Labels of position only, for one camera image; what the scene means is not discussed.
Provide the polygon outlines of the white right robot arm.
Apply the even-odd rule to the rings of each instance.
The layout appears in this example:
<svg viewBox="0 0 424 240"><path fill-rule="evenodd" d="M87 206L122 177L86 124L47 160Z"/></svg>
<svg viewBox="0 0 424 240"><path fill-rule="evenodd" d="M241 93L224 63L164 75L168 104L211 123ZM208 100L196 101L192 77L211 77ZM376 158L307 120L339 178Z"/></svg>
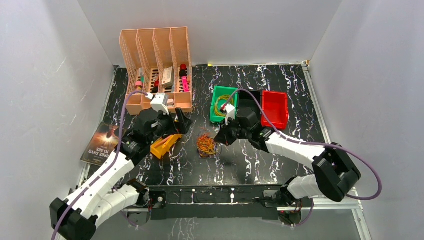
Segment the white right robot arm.
<svg viewBox="0 0 424 240"><path fill-rule="evenodd" d="M286 157L313 172L290 178L276 193L265 193L257 202L295 207L301 199L313 196L341 202L362 176L336 143L316 146L281 136L279 131L262 126L256 113L248 108L236 111L233 105L227 104L221 112L225 119L219 124L215 142L229 146L237 140L247 140L257 150Z"/></svg>

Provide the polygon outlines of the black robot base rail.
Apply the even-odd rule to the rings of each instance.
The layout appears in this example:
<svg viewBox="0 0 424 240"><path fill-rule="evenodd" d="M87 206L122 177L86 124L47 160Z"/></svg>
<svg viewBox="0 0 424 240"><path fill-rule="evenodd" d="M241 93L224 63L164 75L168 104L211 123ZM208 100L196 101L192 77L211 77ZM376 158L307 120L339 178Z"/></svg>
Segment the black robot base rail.
<svg viewBox="0 0 424 240"><path fill-rule="evenodd" d="M125 217L144 214L146 220L183 218L259 218L278 220L294 228L312 215L309 197L294 199L280 185L151 186L144 203L126 207Z"/></svg>

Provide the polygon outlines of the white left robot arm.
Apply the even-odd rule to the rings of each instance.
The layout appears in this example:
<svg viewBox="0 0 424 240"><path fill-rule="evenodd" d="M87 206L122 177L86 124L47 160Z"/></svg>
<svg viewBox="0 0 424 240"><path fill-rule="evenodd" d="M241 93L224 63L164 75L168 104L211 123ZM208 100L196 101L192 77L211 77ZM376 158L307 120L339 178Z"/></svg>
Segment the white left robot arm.
<svg viewBox="0 0 424 240"><path fill-rule="evenodd" d="M134 125L119 132L118 145L105 163L64 200L56 198L49 206L52 239L90 240L97 228L123 209L144 208L151 199L149 187L132 179L119 189L116 183L151 153L151 145L161 137L188 133L192 120L181 108L165 113L142 110Z"/></svg>

